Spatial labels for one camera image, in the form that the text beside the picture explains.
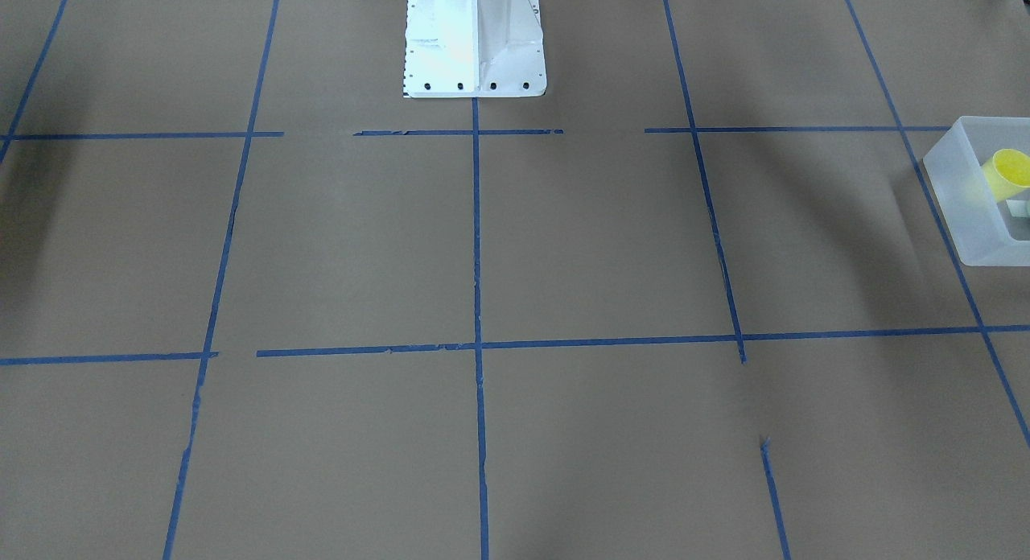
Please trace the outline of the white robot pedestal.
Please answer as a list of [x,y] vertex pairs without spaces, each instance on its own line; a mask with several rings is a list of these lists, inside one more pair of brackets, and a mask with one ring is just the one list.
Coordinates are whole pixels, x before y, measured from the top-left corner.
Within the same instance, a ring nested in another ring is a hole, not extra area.
[[540,0],[407,0],[406,14],[402,95],[546,94]]

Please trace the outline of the yellow plastic cup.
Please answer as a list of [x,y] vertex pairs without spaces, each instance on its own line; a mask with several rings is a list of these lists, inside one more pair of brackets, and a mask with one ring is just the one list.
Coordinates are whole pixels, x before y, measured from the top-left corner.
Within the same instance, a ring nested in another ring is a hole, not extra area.
[[1029,189],[1029,156],[1022,150],[997,150],[983,162],[981,172],[995,204]]

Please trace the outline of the white label in bin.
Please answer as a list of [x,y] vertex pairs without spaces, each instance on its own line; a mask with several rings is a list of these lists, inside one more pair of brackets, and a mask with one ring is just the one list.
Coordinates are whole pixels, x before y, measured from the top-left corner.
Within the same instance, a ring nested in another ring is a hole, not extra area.
[[1030,218],[1030,205],[1027,200],[1007,200],[1005,201],[1007,205],[1007,210],[1009,216],[1012,219],[1029,219]]

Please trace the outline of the clear plastic bin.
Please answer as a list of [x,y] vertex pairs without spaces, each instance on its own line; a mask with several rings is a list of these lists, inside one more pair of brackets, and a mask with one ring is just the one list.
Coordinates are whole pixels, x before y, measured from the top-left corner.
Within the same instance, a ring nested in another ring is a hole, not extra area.
[[997,150],[1027,153],[1027,117],[958,117],[923,159],[958,257],[965,266],[1026,267],[1028,220],[995,202],[981,165]]

